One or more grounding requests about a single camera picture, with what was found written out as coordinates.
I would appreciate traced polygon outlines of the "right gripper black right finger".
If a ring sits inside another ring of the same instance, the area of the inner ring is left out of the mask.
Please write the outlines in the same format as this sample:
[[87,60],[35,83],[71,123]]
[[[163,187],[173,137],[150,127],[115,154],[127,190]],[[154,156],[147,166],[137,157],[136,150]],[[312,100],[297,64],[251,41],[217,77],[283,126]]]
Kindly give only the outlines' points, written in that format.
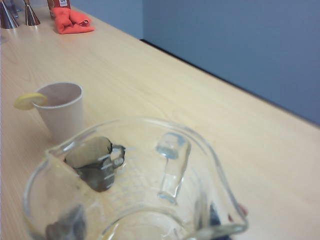
[[236,200],[230,199],[231,205],[242,223],[236,223],[230,213],[227,214],[229,223],[222,223],[222,216],[213,203],[207,205],[207,199],[198,197],[194,203],[194,238],[196,240],[229,240],[232,235],[242,234],[248,230],[248,220]]

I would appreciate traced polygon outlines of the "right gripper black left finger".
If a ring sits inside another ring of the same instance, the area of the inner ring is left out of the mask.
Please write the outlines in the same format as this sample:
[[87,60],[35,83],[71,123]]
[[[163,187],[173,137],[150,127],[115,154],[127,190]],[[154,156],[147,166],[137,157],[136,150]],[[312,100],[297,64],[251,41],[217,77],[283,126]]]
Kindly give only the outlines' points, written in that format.
[[45,229],[47,240],[84,240],[87,236],[85,209],[78,204]]

